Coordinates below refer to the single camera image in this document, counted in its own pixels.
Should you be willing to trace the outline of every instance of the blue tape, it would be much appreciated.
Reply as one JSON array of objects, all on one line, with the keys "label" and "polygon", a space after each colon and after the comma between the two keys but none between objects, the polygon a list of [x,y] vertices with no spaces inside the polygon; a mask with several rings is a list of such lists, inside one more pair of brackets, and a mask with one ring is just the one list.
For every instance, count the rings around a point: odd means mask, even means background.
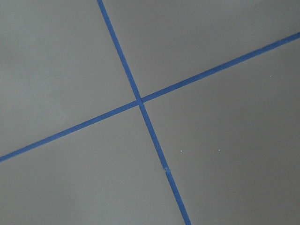
[{"label": "blue tape", "polygon": [[133,76],[132,76],[130,68],[129,68],[128,64],[127,64],[126,58],[125,58],[124,53],[122,51],[122,48],[121,48],[121,46],[119,44],[119,41],[118,41],[117,36],[116,36],[116,33],[114,32],[112,23],[111,23],[111,21],[110,21],[110,19],[108,17],[108,14],[107,14],[107,11],[106,11],[106,9],[104,7],[103,1],[102,0],[97,0],[97,2],[98,2],[98,5],[100,7],[100,10],[101,10],[102,16],[104,18],[104,21],[105,21],[105,23],[107,25],[108,31],[109,31],[109,33],[110,33],[110,35],[112,37],[113,44],[114,44],[115,48],[117,49],[119,58],[121,60],[121,63],[123,65],[123,68],[125,70],[127,78],[128,78],[129,83],[131,85],[132,91],[133,91],[133,93],[135,95],[136,100],[139,102],[141,100],[141,96],[140,96],[139,90],[137,89],[136,83],[135,83],[135,81],[133,79]]},{"label": "blue tape", "polygon": [[90,120],[85,121],[85,122],[83,122],[83,123],[81,123],[81,124],[78,124],[78,125],[76,125],[76,126],[74,126],[74,127],[71,127],[71,128],[69,128],[69,129],[66,129],[66,130],[64,130],[64,131],[61,131],[61,132],[59,132],[59,133],[57,133],[57,134],[54,134],[54,135],[52,135],[52,136],[50,136],[50,137],[47,137],[47,138],[45,138],[45,139],[42,139],[42,140],[40,140],[40,141],[38,141],[38,142],[35,142],[35,143],[33,143],[33,144],[30,144],[30,145],[28,145],[28,146],[26,146],[26,147],[24,147],[24,148],[21,148],[21,149],[18,149],[18,150],[16,150],[16,151],[13,151],[13,152],[11,152],[11,153],[8,153],[7,155],[4,155],[4,156],[0,157],[0,163],[3,162],[3,161],[5,161],[5,160],[8,160],[8,159],[10,159],[10,158],[12,158],[12,157],[15,157],[15,156],[17,156],[17,155],[20,155],[20,154],[22,154],[22,153],[25,153],[25,152],[27,152],[27,151],[29,151],[29,150],[32,150],[32,149],[34,149],[34,148],[36,148],[36,147],[39,147],[39,146],[41,146],[41,145],[43,145],[43,144],[49,143],[49,142],[51,142],[51,141],[54,141],[54,140],[56,140],[56,139],[58,139],[58,138],[60,138],[60,137],[66,136],[66,135],[68,135],[68,134],[70,134],[70,133],[73,133],[73,132],[75,132],[75,131],[77,131],[77,130],[80,130],[80,129],[82,129],[82,128],[85,128],[85,127],[87,127],[87,126],[89,126],[89,125],[92,125],[92,124],[94,124],[94,123],[97,123],[97,122],[99,122],[99,121],[101,121],[101,120],[107,119],[107,118],[109,118],[109,117],[111,117],[111,116],[114,116],[114,115],[116,115],[116,114],[118,114],[118,113],[120,113],[120,112],[123,112],[123,111],[125,111],[125,110],[127,110],[127,109],[133,108],[133,107],[135,107],[135,106],[137,106],[137,102],[136,102],[136,101],[131,102],[131,103],[128,103],[128,104],[123,105],[123,106],[121,106],[121,107],[119,107],[119,108],[116,108],[116,109],[111,110],[111,111],[109,111],[109,112],[107,112],[107,113],[104,113],[104,114],[102,114],[102,115],[100,115],[100,116],[97,116],[97,117],[95,117],[95,118],[93,118],[93,119],[90,119]]},{"label": "blue tape", "polygon": [[228,61],[228,62],[226,62],[224,64],[219,65],[219,66],[216,66],[216,67],[214,67],[212,69],[209,69],[209,70],[207,70],[205,72],[202,72],[200,74],[192,76],[192,77],[190,77],[190,78],[188,78],[186,80],[180,81],[180,82],[178,82],[176,84],[173,84],[173,85],[171,85],[169,87],[166,87],[166,88],[164,88],[162,90],[156,91],[156,92],[154,92],[154,93],[152,93],[150,95],[147,95],[147,96],[143,97],[142,101],[143,102],[150,101],[150,100],[152,100],[154,98],[157,98],[157,97],[159,97],[161,95],[164,95],[164,94],[166,94],[168,92],[171,92],[171,91],[176,90],[178,88],[181,88],[181,87],[183,87],[185,85],[188,85],[190,83],[198,81],[198,80],[200,80],[202,78],[205,78],[205,77],[207,77],[209,75],[215,74],[215,73],[217,73],[217,72],[219,72],[219,71],[221,71],[223,69],[227,69],[229,67],[232,67],[232,66],[234,66],[234,65],[236,65],[238,63],[241,63],[243,61],[251,59],[251,58],[253,58],[255,56],[258,56],[260,54],[268,52],[268,51],[270,51],[270,50],[272,50],[274,48],[277,48],[277,47],[279,47],[281,45],[287,44],[287,43],[292,42],[292,41],[294,41],[296,39],[299,39],[299,38],[300,38],[300,32],[296,33],[296,34],[293,34],[291,36],[288,36],[288,37],[286,37],[286,38],[284,38],[282,40],[276,41],[276,42],[274,42],[274,43],[272,43],[270,45],[267,45],[267,46],[265,46],[263,48],[257,49],[257,50],[255,50],[253,52],[250,52],[250,53],[246,54],[246,55],[243,55],[243,56],[240,56],[238,58],[235,58],[235,59],[233,59],[231,61]]},{"label": "blue tape", "polygon": [[148,128],[148,131],[149,131],[149,134],[151,136],[151,139],[153,141],[153,144],[154,144],[154,147],[156,149],[156,152],[158,154],[158,157],[159,157],[159,160],[161,162],[161,165],[163,166],[163,168],[165,170],[169,169],[169,166],[168,166],[167,161],[165,159],[164,153],[163,153],[163,151],[162,151],[162,149],[160,147],[160,144],[159,144],[159,141],[158,141],[158,137],[156,136],[156,133],[154,131],[153,125],[152,125],[151,120],[149,118],[149,115],[148,115],[148,113],[146,111],[146,108],[145,108],[144,104],[140,104],[139,107],[140,107],[140,110],[142,112],[142,116],[143,116],[143,118],[145,120],[145,123],[146,123],[146,126]]},{"label": "blue tape", "polygon": [[162,167],[166,171],[166,176],[168,178],[168,181],[169,181],[169,184],[171,186],[171,189],[172,189],[172,191],[174,193],[174,196],[175,196],[176,202],[178,204],[178,207],[180,209],[180,212],[181,212],[181,214],[183,216],[183,220],[184,220],[184,222],[185,222],[186,225],[191,225],[191,222],[189,220],[187,211],[185,209],[185,206],[183,204],[183,201],[181,199],[179,191],[178,191],[178,189],[176,187],[176,184],[175,184],[175,181],[173,179],[173,176],[172,176],[172,174],[170,172],[170,169],[169,169],[169,166],[168,166],[167,161],[165,159],[164,153],[163,153],[163,151],[161,149],[161,146],[159,144],[158,137],[155,134],[153,125],[151,123],[151,120],[150,120],[149,115],[147,113],[147,110],[145,108],[145,105],[144,105],[144,103],[141,100],[141,96],[140,96],[139,90],[138,90],[137,85],[136,85],[136,83],[134,81],[134,78],[133,78],[133,76],[131,74],[130,68],[129,68],[128,64],[127,64],[126,58],[125,58],[125,56],[123,54],[123,51],[122,51],[122,48],[121,48],[121,46],[119,44],[117,36],[116,36],[116,34],[115,34],[114,30],[113,30],[112,23],[111,23],[111,21],[110,21],[110,19],[108,17],[108,14],[106,12],[104,4],[103,4],[102,0],[97,0],[97,2],[98,2],[98,5],[100,7],[100,10],[102,12],[104,21],[105,21],[105,23],[107,25],[107,28],[109,30],[109,33],[110,33],[110,35],[112,37],[112,41],[114,43],[114,46],[116,47],[117,52],[119,54],[119,58],[120,58],[120,60],[122,62],[122,65],[124,67],[124,70],[125,70],[125,73],[127,75],[128,81],[129,81],[129,83],[131,85],[131,88],[132,88],[132,91],[133,91],[133,93],[135,95],[136,101],[137,101],[137,103],[138,103],[138,105],[140,107],[142,116],[143,116],[143,118],[145,120],[148,132],[149,132],[149,134],[151,136],[151,139],[153,141],[153,144],[154,144],[154,147],[155,147],[156,152],[158,154],[158,157],[159,157],[159,160],[161,162],[161,165],[162,165]]},{"label": "blue tape", "polygon": [[166,174],[167,179],[168,179],[168,181],[170,183],[171,189],[173,191],[173,194],[175,196],[176,202],[177,202],[177,204],[179,206],[179,210],[180,210],[180,212],[182,214],[182,217],[183,217],[183,220],[184,220],[185,224],[186,225],[191,225],[192,223],[191,223],[191,221],[190,221],[190,219],[188,217],[188,213],[187,213],[187,211],[186,211],[186,209],[184,207],[183,201],[182,201],[181,196],[179,194],[179,191],[178,191],[178,189],[176,187],[175,180],[174,180],[174,178],[172,176],[171,171],[169,169],[167,169],[165,171],[165,174]]}]

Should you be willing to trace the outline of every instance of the gray panel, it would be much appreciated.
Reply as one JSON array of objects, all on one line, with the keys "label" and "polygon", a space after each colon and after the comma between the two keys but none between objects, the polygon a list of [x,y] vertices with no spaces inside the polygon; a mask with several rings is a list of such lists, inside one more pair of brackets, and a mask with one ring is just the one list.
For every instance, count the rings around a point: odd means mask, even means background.
[{"label": "gray panel", "polygon": [[0,164],[0,224],[183,225],[139,108]]},{"label": "gray panel", "polygon": [[0,1],[0,156],[134,100],[95,0]]},{"label": "gray panel", "polygon": [[300,224],[300,41],[146,103],[194,224]]},{"label": "gray panel", "polygon": [[105,0],[145,96],[300,31],[299,0]]}]

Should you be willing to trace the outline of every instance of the gray floor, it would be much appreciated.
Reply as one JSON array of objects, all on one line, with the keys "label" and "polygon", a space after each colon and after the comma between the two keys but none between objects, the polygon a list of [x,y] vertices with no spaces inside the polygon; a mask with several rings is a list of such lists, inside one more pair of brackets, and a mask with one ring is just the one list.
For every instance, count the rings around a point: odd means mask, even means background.
[{"label": "gray floor", "polygon": [[[142,97],[300,32],[300,1],[104,0]],[[96,0],[0,2],[0,158],[135,101]],[[300,39],[145,103],[194,225],[300,223]],[[185,224],[138,106],[0,160],[0,224]]]}]

